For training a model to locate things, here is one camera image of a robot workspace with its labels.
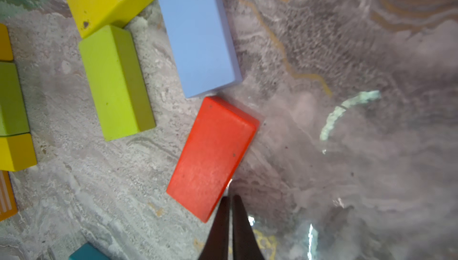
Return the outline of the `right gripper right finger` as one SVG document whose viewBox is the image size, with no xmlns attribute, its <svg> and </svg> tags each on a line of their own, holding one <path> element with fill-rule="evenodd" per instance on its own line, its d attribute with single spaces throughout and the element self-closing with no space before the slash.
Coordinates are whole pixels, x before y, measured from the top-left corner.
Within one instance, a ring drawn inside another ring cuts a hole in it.
<svg viewBox="0 0 458 260">
<path fill-rule="evenodd" d="M 264 260 L 240 195 L 232 197 L 233 259 Z"/>
</svg>

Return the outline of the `orange block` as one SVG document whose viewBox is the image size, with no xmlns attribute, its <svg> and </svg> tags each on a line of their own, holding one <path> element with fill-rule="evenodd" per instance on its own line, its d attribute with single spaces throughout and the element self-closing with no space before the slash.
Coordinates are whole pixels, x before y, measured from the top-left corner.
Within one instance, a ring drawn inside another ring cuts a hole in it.
<svg viewBox="0 0 458 260">
<path fill-rule="evenodd" d="M 16 204 L 16 200 L 13 193 L 13 188 L 11 185 L 9 173 L 7 171 L 1 171 L 1 216 L 0 221 L 4 221 L 5 219 L 12 217 L 16 213 L 18 213 L 18 208 Z"/>
</svg>

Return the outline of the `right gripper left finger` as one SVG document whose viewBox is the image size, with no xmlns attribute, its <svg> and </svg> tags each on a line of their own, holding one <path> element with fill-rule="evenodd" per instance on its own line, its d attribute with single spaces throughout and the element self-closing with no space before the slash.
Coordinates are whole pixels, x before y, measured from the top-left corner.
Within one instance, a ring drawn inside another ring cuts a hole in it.
<svg viewBox="0 0 458 260">
<path fill-rule="evenodd" d="M 230 200 L 222 197 L 207 241 L 198 260 L 228 260 Z"/>
</svg>

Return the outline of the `light green block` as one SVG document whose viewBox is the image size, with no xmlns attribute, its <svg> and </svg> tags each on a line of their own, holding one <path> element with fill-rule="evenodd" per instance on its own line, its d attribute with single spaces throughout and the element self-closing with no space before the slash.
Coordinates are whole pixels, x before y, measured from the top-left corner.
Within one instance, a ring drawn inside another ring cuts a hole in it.
<svg viewBox="0 0 458 260">
<path fill-rule="evenodd" d="M 105 141 L 155 128 L 132 35 L 106 25 L 79 43 Z"/>
<path fill-rule="evenodd" d="M 14 63 L 1 62 L 1 136 L 29 131 L 17 68 Z"/>
</svg>

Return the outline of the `yellow block top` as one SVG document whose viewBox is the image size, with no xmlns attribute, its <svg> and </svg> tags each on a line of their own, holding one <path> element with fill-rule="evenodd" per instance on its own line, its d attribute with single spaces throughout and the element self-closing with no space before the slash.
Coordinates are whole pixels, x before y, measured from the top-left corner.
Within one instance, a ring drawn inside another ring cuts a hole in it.
<svg viewBox="0 0 458 260">
<path fill-rule="evenodd" d="M 8 29 L 4 24 L 0 24 L 0 60 L 12 62 L 14 59 Z"/>
</svg>

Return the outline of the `light blue block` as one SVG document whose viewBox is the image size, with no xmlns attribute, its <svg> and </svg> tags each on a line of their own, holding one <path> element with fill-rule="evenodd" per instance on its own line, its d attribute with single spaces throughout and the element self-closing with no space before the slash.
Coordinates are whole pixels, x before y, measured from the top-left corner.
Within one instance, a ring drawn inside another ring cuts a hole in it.
<svg viewBox="0 0 458 260">
<path fill-rule="evenodd" d="M 223 0 L 158 0 L 186 98 L 242 82 Z"/>
</svg>

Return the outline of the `red block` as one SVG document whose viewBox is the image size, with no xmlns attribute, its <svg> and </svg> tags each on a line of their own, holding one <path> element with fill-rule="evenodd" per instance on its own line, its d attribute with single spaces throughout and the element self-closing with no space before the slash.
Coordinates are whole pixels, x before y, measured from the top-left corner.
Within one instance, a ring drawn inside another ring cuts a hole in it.
<svg viewBox="0 0 458 260">
<path fill-rule="evenodd" d="M 168 184 L 170 197 L 207 223 L 259 126 L 224 99 L 205 97 Z"/>
</svg>

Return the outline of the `teal block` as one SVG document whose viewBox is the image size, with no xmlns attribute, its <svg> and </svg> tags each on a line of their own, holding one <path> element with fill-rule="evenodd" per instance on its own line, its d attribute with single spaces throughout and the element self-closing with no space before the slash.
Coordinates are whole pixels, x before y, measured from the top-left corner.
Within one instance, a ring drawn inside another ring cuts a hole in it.
<svg viewBox="0 0 458 260">
<path fill-rule="evenodd" d="M 69 256 L 69 260 L 110 260 L 91 243 L 86 243 Z"/>
</svg>

